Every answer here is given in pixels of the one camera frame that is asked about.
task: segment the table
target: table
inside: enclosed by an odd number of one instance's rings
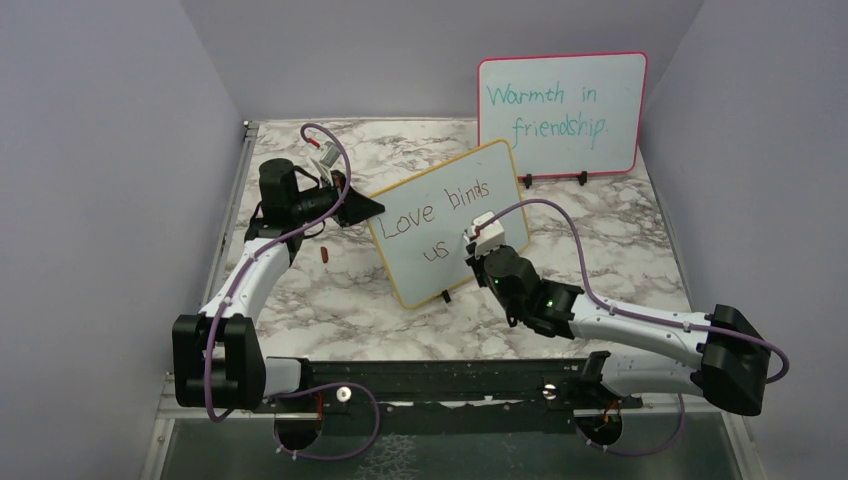
[[[259,195],[259,165],[288,158],[311,169],[302,121],[265,122],[259,128],[226,272],[242,253],[244,231]],[[476,122],[468,119],[321,121],[348,149],[353,186],[374,193],[476,146]],[[688,311],[688,302],[650,179],[637,158],[626,175],[539,181],[523,192],[562,205],[575,219],[598,294],[667,310]],[[531,245],[524,252],[541,275],[581,284],[577,253],[559,214],[527,207]],[[320,247],[329,251],[323,264]],[[406,310],[362,224],[324,233],[303,243],[259,317],[257,334],[266,356],[313,360],[453,360],[582,357],[620,345],[549,339],[527,328],[509,328],[487,291],[469,282],[451,292],[452,302],[431,301]]]

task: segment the tabletop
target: tabletop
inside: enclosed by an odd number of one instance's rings
[[[287,158],[312,170],[308,154],[314,147],[301,140],[302,123],[271,121],[259,128],[227,274],[242,253],[244,232],[260,200],[259,165]],[[352,185],[365,195],[477,146],[473,119],[317,123],[348,150]],[[540,181],[522,194],[525,199],[552,200],[574,218],[595,292],[648,307],[689,310],[641,154],[627,174],[590,176],[583,186],[574,179]],[[581,284],[574,241],[559,214],[541,205],[528,206],[526,212],[531,242],[523,255],[543,277]],[[321,247],[329,252],[326,264]],[[510,328],[491,293],[475,282],[452,291],[451,298],[448,304],[436,299],[415,310],[404,309],[367,226],[340,229],[328,221],[320,236],[304,241],[294,264],[275,285],[259,316],[257,334],[265,356],[313,360],[563,358],[626,349],[601,341],[546,338],[521,325]]]

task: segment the purple cable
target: purple cable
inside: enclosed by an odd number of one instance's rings
[[[580,236],[577,235],[577,225],[574,224],[574,220],[571,219],[571,217],[568,215],[568,213],[566,213],[566,211],[563,210],[563,208],[560,207],[559,205],[557,205],[556,203],[554,203],[550,200],[545,200],[543,198],[531,198],[531,199],[528,199],[528,200],[523,200],[521,202],[516,203],[515,205],[511,205],[511,206],[501,210],[500,212],[496,213],[494,217],[492,217],[492,218],[486,220],[485,222],[483,222],[482,224],[480,224],[480,226],[477,227],[477,231],[479,232],[484,227],[492,224],[493,222],[495,222],[495,220],[503,217],[507,213],[509,213],[509,212],[511,212],[511,211],[513,211],[517,208],[523,207],[524,205],[531,204],[531,203],[541,203],[543,205],[553,207],[563,217],[565,217],[565,221],[568,222],[568,226],[571,227],[571,233],[572,233],[572,235],[574,235],[574,243],[577,246],[577,258],[580,261],[580,273],[583,276],[583,287],[586,289],[586,295],[588,295],[589,298],[591,298],[592,301],[595,302],[596,305],[603,308],[604,310],[609,311],[610,306],[607,305],[606,303],[604,303],[603,300],[598,298],[595,295],[595,292],[592,291],[592,287],[589,285],[589,272],[586,269],[586,259],[583,256],[583,245],[580,243]],[[663,325],[663,326],[666,326],[666,327],[680,328],[684,331],[686,330],[685,326],[683,325],[682,322],[676,322],[676,321],[673,321],[673,320],[666,320],[666,319],[663,319],[663,318],[654,317],[652,315],[645,315],[645,314],[642,314],[642,313],[631,312],[629,310],[623,310],[623,309],[619,309],[619,308],[615,309],[615,313],[621,314],[621,315],[624,315],[625,317],[630,317],[630,318],[633,318],[633,319],[636,319],[636,320],[642,320],[642,321],[645,321],[645,322],[648,322],[648,323],[653,323],[655,325]],[[783,353],[783,350],[781,350],[778,346],[776,346],[774,344],[771,344],[771,343],[769,343],[765,340],[762,340],[760,338],[753,337],[751,335],[746,335],[744,333],[739,333],[739,332],[736,332],[736,331],[733,331],[733,330],[728,330],[726,328],[713,327],[712,325],[689,325],[689,328],[691,330],[697,330],[697,331],[709,332],[709,333],[716,333],[716,334],[719,334],[719,335],[725,335],[727,337],[736,338],[736,339],[743,340],[743,341],[746,341],[746,342],[749,342],[749,343],[753,343],[754,345],[758,345],[760,347],[768,349],[769,351],[774,352],[778,357],[780,357],[780,361],[781,361],[782,365],[780,367],[780,371],[778,371],[777,373],[775,373],[774,375],[769,377],[766,380],[766,383],[774,383],[774,382],[780,380],[781,378],[785,377],[786,374],[789,373],[789,357],[787,357],[786,354]]]
[[[350,382],[328,383],[326,385],[321,385],[319,387],[310,388],[310,389],[304,390],[302,392],[279,393],[277,395],[272,395],[272,397],[274,397],[274,398],[298,398],[298,397],[304,397],[304,396],[307,396],[307,395],[312,395],[313,393],[317,393],[317,392],[320,392],[322,390],[328,390],[330,388],[337,388],[337,387],[353,387],[353,388],[362,390],[365,393],[365,395],[368,395],[368,399],[371,400],[371,405],[374,406],[374,430],[371,432],[371,436],[368,437],[368,440],[361,447],[359,447],[356,450],[353,450],[351,452],[345,453],[343,455],[327,456],[327,455],[314,455],[314,454],[310,454],[310,453],[298,453],[297,451],[289,450],[288,448],[283,446],[283,442],[280,440],[280,436],[277,435],[277,429],[275,428],[274,429],[274,440],[277,441],[277,445],[280,447],[280,451],[286,452],[289,455],[292,455],[294,458],[301,457],[301,458],[308,458],[310,460],[322,460],[322,461],[334,462],[334,461],[338,461],[338,460],[347,460],[348,458],[353,458],[353,457],[359,455],[360,453],[364,452],[365,450],[368,450],[368,448],[370,448],[371,445],[374,444],[374,441],[377,440],[377,434],[380,432],[380,405],[377,403],[377,398],[374,397],[374,394],[371,393],[371,390],[368,390],[367,388],[363,387],[362,385],[360,385],[358,383],[350,383]]]
[[[611,453],[613,455],[618,455],[621,457],[645,457],[648,455],[653,455],[655,453],[660,453],[663,450],[671,447],[677,440],[680,439],[680,436],[683,434],[683,430],[686,429],[686,406],[683,402],[683,395],[678,394],[677,400],[680,402],[680,417],[677,420],[677,430],[674,431],[674,434],[665,441],[662,445],[658,445],[653,448],[649,448],[648,450],[641,450],[636,452],[630,452],[627,450],[621,450],[615,447],[604,447],[603,445],[598,445],[597,443],[589,440],[585,433],[583,433],[580,428],[577,429],[577,433],[586,440],[586,444],[592,448],[596,448],[598,450],[603,451],[604,453]]]
[[[332,132],[327,130],[325,127],[322,127],[321,125],[315,123],[305,123],[303,124],[303,126],[300,127],[301,138],[306,141],[309,141],[309,138],[306,136],[306,130],[310,128],[314,128],[322,132],[324,135],[330,137],[330,140],[332,140],[333,143],[336,144],[336,147],[338,147],[339,152],[341,152],[342,154],[342,158],[344,158],[345,178],[347,178],[347,181],[345,182],[344,187],[342,188],[342,192],[339,194],[339,199],[336,200],[336,203],[334,203],[333,206],[330,207],[330,209],[327,210],[326,213],[324,213],[317,219],[307,223],[306,225],[298,228],[297,230],[293,230],[289,233],[286,233],[280,237],[277,237],[276,240],[270,241],[263,245],[261,248],[256,250],[256,253],[253,255],[253,257],[247,258],[247,260],[244,262],[244,265],[241,266],[239,271],[236,273],[235,277],[233,277],[233,282],[232,284],[230,284],[230,288],[227,289],[227,293],[224,295],[224,299],[222,299],[220,305],[218,305],[218,311],[215,312],[215,316],[212,318],[212,325],[210,325],[209,327],[209,338],[206,340],[206,358],[203,364],[203,398],[204,403],[206,404],[206,413],[209,414],[209,419],[215,423],[224,421],[224,419],[227,418],[227,416],[229,416],[229,414],[233,412],[233,409],[231,408],[224,412],[221,416],[218,416],[215,414],[215,408],[212,406],[212,350],[215,348],[215,337],[218,333],[218,324],[221,322],[221,316],[224,315],[224,310],[227,309],[227,299],[233,297],[233,293],[235,293],[245,273],[247,273],[247,270],[250,268],[251,265],[253,265],[253,262],[255,261],[254,258],[259,257],[263,253],[267,252],[271,248],[274,248],[276,245],[285,242],[289,238],[295,235],[300,235],[301,233],[309,230],[310,228],[314,227],[315,225],[318,225],[319,223],[332,216],[333,213],[335,213],[335,211],[338,210],[339,207],[341,207],[342,202],[344,202],[344,199],[347,196],[348,190],[350,190],[350,157],[347,154],[347,150],[345,150],[342,143],[339,141],[338,138],[336,138],[335,135],[332,134]]]

